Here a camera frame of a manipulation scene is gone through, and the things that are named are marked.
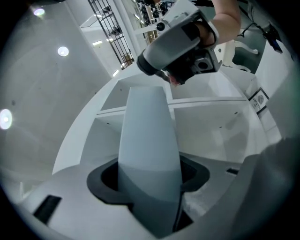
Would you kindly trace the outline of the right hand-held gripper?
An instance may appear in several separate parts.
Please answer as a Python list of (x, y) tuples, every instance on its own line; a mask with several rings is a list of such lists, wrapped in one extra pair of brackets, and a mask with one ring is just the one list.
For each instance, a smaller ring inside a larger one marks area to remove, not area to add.
[[(196, 22), (202, 23), (214, 34), (213, 45), (202, 45)], [(137, 59), (137, 66), (146, 75), (166, 71), (183, 85), (195, 75), (219, 70), (221, 61), (214, 52), (218, 44), (218, 31), (190, 1), (177, 1), (157, 28), (160, 32), (158, 38)]]

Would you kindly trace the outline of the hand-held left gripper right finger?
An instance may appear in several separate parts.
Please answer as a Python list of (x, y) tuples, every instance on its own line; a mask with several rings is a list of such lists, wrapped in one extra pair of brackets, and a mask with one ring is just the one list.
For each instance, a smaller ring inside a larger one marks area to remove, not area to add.
[(180, 154), (183, 184), (174, 234), (231, 234), (244, 164)]

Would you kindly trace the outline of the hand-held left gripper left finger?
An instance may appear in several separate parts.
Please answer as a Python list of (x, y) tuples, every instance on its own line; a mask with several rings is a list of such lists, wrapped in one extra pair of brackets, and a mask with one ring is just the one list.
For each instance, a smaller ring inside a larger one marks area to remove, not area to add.
[(74, 165), (55, 173), (16, 205), (45, 240), (151, 240), (117, 191), (117, 159)]

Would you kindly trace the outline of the white shelving unit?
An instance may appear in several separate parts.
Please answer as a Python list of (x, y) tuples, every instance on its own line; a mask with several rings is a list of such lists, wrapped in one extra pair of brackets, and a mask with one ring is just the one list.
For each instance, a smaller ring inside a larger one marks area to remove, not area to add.
[[(271, 97), (282, 77), (258, 68), (255, 73)], [(162, 87), (169, 104), (179, 150), (216, 160), (240, 163), (270, 145), (258, 115), (244, 90), (250, 74), (222, 67), (173, 87), (132, 65), (110, 80), (81, 110), (64, 138), (53, 172), (82, 162), (116, 155), (131, 88)]]

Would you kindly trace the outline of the person's right forearm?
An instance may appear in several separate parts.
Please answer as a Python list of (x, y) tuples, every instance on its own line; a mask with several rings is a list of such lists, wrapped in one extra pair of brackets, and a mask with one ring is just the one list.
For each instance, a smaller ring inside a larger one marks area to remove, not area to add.
[(234, 40), (240, 33), (241, 16), (237, 0), (211, 0), (215, 16), (211, 20), (218, 31), (218, 43)]

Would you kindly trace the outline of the person's right hand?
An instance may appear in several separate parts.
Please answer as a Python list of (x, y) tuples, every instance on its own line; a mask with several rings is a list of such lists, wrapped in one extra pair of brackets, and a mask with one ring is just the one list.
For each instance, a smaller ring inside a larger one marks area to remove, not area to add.
[(214, 34), (209, 30), (208, 27), (198, 22), (197, 27), (200, 32), (201, 43), (204, 46), (213, 45), (215, 43)]

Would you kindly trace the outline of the black metal railing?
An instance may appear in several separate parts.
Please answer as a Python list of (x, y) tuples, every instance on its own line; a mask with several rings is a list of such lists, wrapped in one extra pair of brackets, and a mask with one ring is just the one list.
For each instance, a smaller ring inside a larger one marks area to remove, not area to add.
[(100, 59), (109, 71), (124, 70), (135, 60), (109, 0), (87, 2), (93, 15), (82, 30), (93, 33), (92, 45), (99, 49)]

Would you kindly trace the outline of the white ornate vanity table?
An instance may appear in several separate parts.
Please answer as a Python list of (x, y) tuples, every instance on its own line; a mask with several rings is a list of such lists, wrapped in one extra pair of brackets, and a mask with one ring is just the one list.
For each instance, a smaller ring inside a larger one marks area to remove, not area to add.
[(231, 40), (223, 44), (219, 44), (215, 47), (214, 52), (217, 56), (218, 61), (222, 61), (222, 65), (226, 67), (231, 67), (239, 70), (243, 70), (246, 72), (251, 73), (251, 70), (243, 65), (237, 65), (233, 62), (233, 58), (235, 56), (235, 49), (236, 48), (243, 48), (249, 53), (258, 55), (259, 51), (257, 49), (251, 49), (246, 44)]

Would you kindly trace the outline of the black framed picture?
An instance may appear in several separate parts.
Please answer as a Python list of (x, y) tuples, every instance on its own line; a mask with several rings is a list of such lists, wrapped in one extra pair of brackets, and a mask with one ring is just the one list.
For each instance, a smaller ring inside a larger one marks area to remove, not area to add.
[(262, 88), (259, 88), (248, 100), (256, 114), (259, 114), (266, 108), (269, 96)]

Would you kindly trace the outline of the black device with blue screen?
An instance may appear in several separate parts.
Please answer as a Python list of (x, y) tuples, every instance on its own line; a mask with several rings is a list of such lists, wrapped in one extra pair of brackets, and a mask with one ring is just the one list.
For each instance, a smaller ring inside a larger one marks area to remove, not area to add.
[(279, 36), (278, 31), (269, 24), (267, 30), (263, 33), (263, 36), (266, 38), (270, 46), (276, 51), (277, 53), (283, 53), (281, 47), (279, 46), (277, 41), (281, 42), (281, 38)]

